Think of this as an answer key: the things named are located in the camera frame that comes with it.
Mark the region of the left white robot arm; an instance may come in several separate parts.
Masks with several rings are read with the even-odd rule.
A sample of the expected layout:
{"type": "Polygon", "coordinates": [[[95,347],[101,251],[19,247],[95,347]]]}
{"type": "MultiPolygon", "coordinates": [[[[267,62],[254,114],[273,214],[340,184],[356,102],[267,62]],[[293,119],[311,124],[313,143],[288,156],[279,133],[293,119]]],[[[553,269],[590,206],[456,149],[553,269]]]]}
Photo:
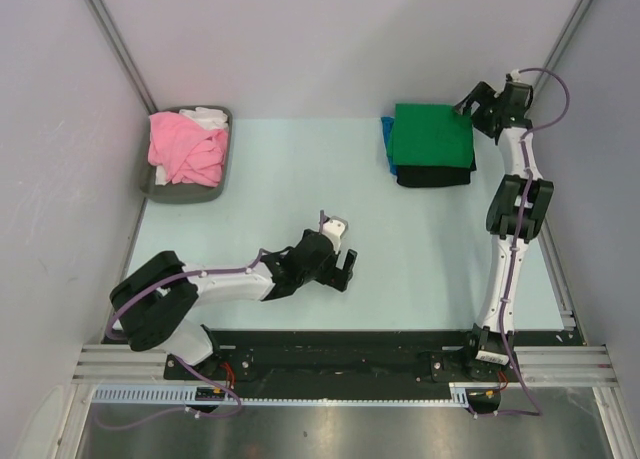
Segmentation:
{"type": "Polygon", "coordinates": [[[111,291],[106,336],[126,341],[134,352],[159,348],[197,377],[210,378],[221,366],[219,347],[189,313],[219,303],[283,299],[310,282],[345,291],[357,259],[352,249],[341,254],[347,230],[346,220],[321,214],[318,228],[306,229],[296,245],[261,249],[236,268],[189,270],[175,252],[160,252],[111,291]]]}

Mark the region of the green t-shirt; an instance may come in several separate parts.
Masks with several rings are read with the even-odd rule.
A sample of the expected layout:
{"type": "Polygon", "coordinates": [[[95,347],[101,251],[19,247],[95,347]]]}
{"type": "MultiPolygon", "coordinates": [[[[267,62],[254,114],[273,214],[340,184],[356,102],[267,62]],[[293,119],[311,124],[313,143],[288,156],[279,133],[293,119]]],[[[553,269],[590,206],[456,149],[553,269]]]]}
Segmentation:
{"type": "Polygon", "coordinates": [[[471,120],[447,104],[397,103],[391,147],[396,166],[468,167],[474,159],[471,120]]]}

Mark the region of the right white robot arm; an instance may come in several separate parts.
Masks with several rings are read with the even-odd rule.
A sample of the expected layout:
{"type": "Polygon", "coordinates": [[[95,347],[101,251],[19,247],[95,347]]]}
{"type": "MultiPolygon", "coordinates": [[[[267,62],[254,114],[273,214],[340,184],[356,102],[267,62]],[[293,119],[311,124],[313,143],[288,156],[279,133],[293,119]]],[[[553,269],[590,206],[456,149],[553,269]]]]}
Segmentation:
{"type": "Polygon", "coordinates": [[[476,131],[494,140],[504,165],[485,222],[492,244],[486,297],[461,355],[462,370],[473,380],[484,380],[510,363],[522,263],[541,232],[554,193],[534,158],[533,124],[527,118],[534,89],[521,79],[524,72],[508,73],[500,91],[480,82],[454,107],[476,131]]]}

